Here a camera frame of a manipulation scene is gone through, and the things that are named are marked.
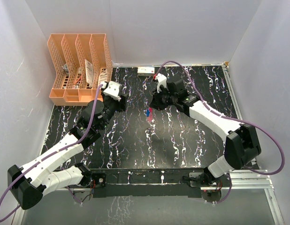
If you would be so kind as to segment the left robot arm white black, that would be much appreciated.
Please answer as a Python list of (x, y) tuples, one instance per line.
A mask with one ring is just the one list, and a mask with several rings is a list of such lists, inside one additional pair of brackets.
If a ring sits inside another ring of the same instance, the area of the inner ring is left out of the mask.
[(56, 172), (71, 157), (93, 145), (115, 112), (126, 110), (127, 94), (114, 97), (102, 91), (103, 100), (93, 100), (81, 112), (76, 124), (52, 148), (31, 162), (8, 169), (11, 193), (24, 210), (35, 206), (43, 196), (71, 185), (87, 187), (92, 173), (83, 163)]

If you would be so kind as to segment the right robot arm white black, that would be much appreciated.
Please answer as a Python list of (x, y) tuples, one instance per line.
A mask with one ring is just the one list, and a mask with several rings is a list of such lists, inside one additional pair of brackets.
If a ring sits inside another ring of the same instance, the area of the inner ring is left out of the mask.
[(187, 91), (182, 78), (176, 76), (167, 79), (164, 75), (157, 74), (153, 81), (157, 88), (153, 91), (151, 108), (161, 111), (173, 105), (179, 112), (203, 123), (225, 143), (223, 156), (204, 168), (203, 173), (191, 181), (215, 186), (220, 182), (221, 176), (245, 167), (261, 153), (254, 126), (225, 119), (219, 112), (207, 109), (198, 96)]

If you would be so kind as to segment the pink strap keyring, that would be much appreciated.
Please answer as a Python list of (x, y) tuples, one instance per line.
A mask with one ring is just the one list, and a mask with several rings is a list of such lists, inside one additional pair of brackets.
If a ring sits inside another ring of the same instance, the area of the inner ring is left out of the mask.
[(150, 123), (153, 120), (153, 109), (152, 109), (152, 113), (149, 117), (147, 117), (147, 121)]

